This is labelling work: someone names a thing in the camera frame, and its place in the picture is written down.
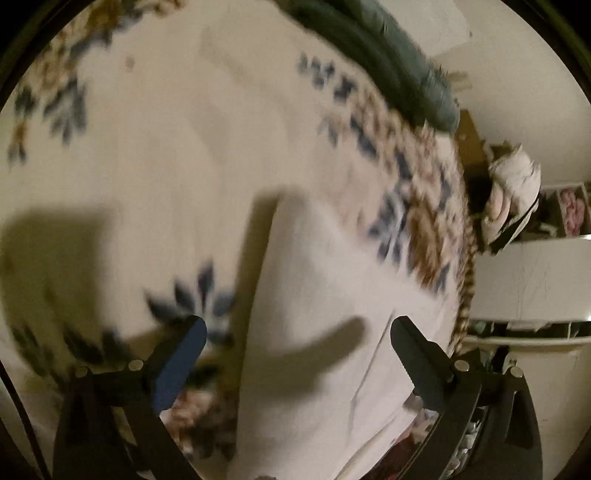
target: floral bedspread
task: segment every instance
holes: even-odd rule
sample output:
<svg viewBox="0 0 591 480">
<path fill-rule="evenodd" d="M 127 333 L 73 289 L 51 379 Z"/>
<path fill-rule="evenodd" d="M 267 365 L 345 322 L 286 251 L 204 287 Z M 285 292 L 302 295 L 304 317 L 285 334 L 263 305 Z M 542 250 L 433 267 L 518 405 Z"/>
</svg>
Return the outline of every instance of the floral bedspread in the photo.
<svg viewBox="0 0 591 480">
<path fill-rule="evenodd" d="M 0 339 L 17 387 L 41 378 L 51 396 L 75 366 L 119 368 L 203 316 L 206 351 L 162 415 L 187 456 L 233 455 L 286 189 L 330 203 L 360 248 L 440 297 L 450 349 L 465 328 L 473 246 L 453 141 L 411 129 L 271 4 L 97 0 L 19 82 L 0 148 Z"/>
</svg>

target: pink item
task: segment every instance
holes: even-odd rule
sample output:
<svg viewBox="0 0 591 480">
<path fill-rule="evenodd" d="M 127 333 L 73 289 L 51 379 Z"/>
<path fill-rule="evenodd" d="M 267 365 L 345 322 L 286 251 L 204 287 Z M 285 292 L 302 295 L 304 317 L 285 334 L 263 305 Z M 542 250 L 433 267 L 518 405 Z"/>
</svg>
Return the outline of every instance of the pink item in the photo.
<svg viewBox="0 0 591 480">
<path fill-rule="evenodd" d="M 585 221 L 586 205 L 578 199 L 573 190 L 563 190 L 560 195 L 564 212 L 564 228 L 567 236 L 578 236 Z"/>
</svg>

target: bed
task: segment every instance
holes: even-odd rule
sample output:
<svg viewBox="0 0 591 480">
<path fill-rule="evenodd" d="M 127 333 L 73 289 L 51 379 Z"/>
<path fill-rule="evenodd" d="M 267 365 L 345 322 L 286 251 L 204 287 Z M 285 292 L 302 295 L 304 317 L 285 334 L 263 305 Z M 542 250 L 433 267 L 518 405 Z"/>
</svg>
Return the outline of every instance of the bed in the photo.
<svg viewBox="0 0 591 480">
<path fill-rule="evenodd" d="M 2 360 L 49 458 L 73 368 L 145 358 L 197 314 L 206 350 L 162 418 L 198 468 L 231 461 L 257 283 L 292 192 L 330 212 L 366 264 L 432 301 L 431 339 L 459 347 L 475 246 L 452 137 L 393 108 L 288 13 L 97 0 L 0 113 Z"/>
</svg>

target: white sheet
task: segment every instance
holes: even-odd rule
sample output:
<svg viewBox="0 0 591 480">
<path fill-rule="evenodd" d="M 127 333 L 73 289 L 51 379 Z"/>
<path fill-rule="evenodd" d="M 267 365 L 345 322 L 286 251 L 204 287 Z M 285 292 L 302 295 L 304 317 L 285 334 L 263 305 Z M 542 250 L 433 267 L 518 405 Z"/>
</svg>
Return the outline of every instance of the white sheet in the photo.
<svg viewBox="0 0 591 480">
<path fill-rule="evenodd" d="M 358 480 L 408 427 L 412 382 L 390 344 L 408 315 L 429 339 L 442 303 L 292 196 L 273 218 L 241 379 L 228 480 Z"/>
</svg>

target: green blanket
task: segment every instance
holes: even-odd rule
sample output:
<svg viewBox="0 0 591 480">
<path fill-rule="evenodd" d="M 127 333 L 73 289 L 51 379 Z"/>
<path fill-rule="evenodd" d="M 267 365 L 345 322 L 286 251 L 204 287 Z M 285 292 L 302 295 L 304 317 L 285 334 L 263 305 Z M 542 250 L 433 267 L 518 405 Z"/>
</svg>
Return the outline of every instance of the green blanket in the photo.
<svg viewBox="0 0 591 480">
<path fill-rule="evenodd" d="M 455 132 L 459 108 L 442 72 L 376 0 L 300 0 L 286 10 L 362 66 L 409 123 Z"/>
</svg>

